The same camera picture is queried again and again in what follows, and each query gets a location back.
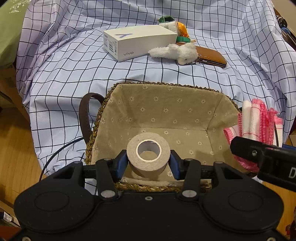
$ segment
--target stuffed animal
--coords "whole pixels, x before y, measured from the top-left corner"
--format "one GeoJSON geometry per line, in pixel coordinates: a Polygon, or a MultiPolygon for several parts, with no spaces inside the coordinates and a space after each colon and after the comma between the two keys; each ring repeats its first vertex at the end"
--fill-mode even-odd
{"type": "Polygon", "coordinates": [[[152,57],[175,59],[180,65],[189,64],[198,58],[194,43],[186,43],[181,46],[169,44],[167,47],[153,48],[148,53],[152,57]]]}

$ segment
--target white box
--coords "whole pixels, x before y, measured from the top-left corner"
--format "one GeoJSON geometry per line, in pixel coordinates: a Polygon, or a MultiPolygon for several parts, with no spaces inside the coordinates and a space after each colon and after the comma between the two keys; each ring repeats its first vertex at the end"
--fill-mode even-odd
{"type": "Polygon", "coordinates": [[[114,28],[104,31],[104,48],[119,62],[175,44],[178,34],[159,25],[114,28]]]}

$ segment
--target plush toy ear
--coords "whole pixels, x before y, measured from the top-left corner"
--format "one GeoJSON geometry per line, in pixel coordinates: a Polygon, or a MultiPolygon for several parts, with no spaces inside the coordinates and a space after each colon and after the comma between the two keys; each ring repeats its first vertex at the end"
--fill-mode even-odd
{"type": "Polygon", "coordinates": [[[194,43],[185,43],[184,44],[184,47],[188,48],[188,49],[195,49],[195,45],[194,43]]]}

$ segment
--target beige floral fabric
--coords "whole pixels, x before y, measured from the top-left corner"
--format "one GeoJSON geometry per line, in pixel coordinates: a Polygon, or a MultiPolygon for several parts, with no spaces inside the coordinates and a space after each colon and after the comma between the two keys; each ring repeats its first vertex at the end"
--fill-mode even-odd
{"type": "MultiPolygon", "coordinates": [[[[223,129],[237,123],[238,111],[222,93],[173,85],[119,84],[102,113],[92,148],[91,164],[114,158],[137,134],[161,135],[181,158],[212,165],[223,161],[240,169],[223,129]]],[[[128,166],[123,181],[159,186],[178,185],[167,165],[152,179],[136,175],[128,166]]]]}

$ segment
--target brown wallet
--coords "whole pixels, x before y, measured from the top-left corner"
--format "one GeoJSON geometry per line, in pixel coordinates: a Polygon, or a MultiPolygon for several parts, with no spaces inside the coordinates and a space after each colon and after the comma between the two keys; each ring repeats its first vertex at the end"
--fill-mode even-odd
{"type": "MultiPolygon", "coordinates": [[[[184,43],[177,42],[177,45],[183,45],[184,43]]],[[[196,62],[202,64],[209,64],[218,66],[221,68],[225,68],[227,65],[226,59],[220,54],[218,51],[208,48],[203,48],[199,46],[195,46],[196,51],[198,53],[198,58],[196,62]]]]}

